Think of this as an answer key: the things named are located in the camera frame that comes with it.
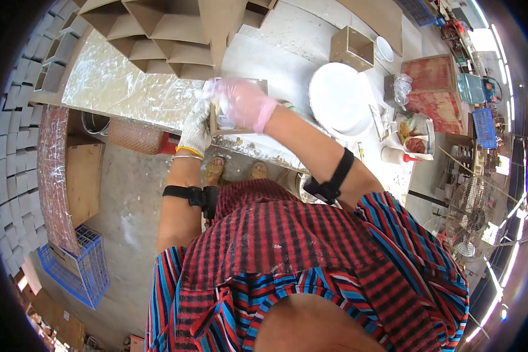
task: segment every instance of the black wrist strap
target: black wrist strap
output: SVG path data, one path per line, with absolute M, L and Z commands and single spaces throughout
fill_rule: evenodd
M 344 182 L 346 175 L 348 175 L 352 164 L 354 164 L 354 154 L 345 148 L 344 155 L 338 163 L 330 181 L 319 184 L 317 180 L 312 177 L 307 183 L 305 183 L 303 189 L 328 205 L 334 204 L 336 199 L 340 196 L 340 186 Z
M 166 186 L 163 197 L 178 197 L 188 200 L 190 206 L 201 207 L 204 218 L 212 220 L 215 217 L 218 188 L 207 186 L 203 190 L 199 187 Z
M 200 187 L 180 187 L 180 186 L 166 186 L 163 197 L 171 196 L 184 198 L 188 200 L 190 206 L 198 206 L 202 209 L 205 206 L 205 197 Z
M 328 182 L 332 189 L 340 189 L 346 175 L 350 172 L 352 164 L 354 164 L 354 154 L 345 148 L 344 155 L 342 156 L 340 163 L 338 163 L 336 170 L 334 170 L 333 177 Z

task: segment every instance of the white plate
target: white plate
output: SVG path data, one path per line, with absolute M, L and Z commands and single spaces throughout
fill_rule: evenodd
M 320 67 L 309 84 L 311 110 L 335 138 L 356 141 L 373 125 L 370 105 L 377 106 L 366 74 L 331 62 Z

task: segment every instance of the red bottle cap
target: red bottle cap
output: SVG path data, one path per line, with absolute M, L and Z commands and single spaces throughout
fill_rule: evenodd
M 405 163 L 408 163 L 408 162 L 410 162 L 410 161 L 422 161 L 422 159 L 412 158 L 412 157 L 409 157 L 408 154 L 405 154 L 405 155 L 403 155 L 403 161 L 404 161 Z

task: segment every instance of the workbench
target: workbench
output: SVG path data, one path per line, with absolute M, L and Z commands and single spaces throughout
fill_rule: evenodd
M 311 115 L 308 90 L 315 71 L 328 63 L 331 37 L 350 25 L 370 39 L 376 33 L 336 0 L 284 0 L 278 3 L 260 29 L 243 25 L 225 52 L 222 75 L 268 81 L 268 94 L 290 101 L 302 115 Z M 375 61 L 365 73 L 380 111 L 394 109 L 383 102 L 383 79 L 400 73 L 403 61 L 422 57 L 422 34 L 402 17 L 403 57 Z M 178 79 L 169 74 L 144 74 L 114 49 L 98 32 L 91 31 L 75 59 L 66 87 L 55 95 L 57 105 L 114 118 L 152 124 L 180 135 L 185 117 L 195 104 L 203 81 Z M 34 101 L 54 104 L 43 96 Z M 375 127 L 360 141 L 364 163 L 383 186 L 404 202 L 413 164 L 390 165 L 380 159 L 384 146 L 399 146 L 394 135 L 381 143 Z M 306 172 L 287 148 L 263 135 L 227 135 L 213 145 L 276 165 Z M 347 145 L 358 153 L 357 145 Z

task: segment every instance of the foot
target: foot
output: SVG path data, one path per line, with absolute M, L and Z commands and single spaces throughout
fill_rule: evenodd
M 219 179 L 225 168 L 225 159 L 223 157 L 214 157 L 205 166 L 204 184 L 205 186 L 218 187 Z
M 248 180 L 257 180 L 266 178 L 266 165 L 262 162 L 257 162 L 251 169 L 251 174 L 248 176 Z

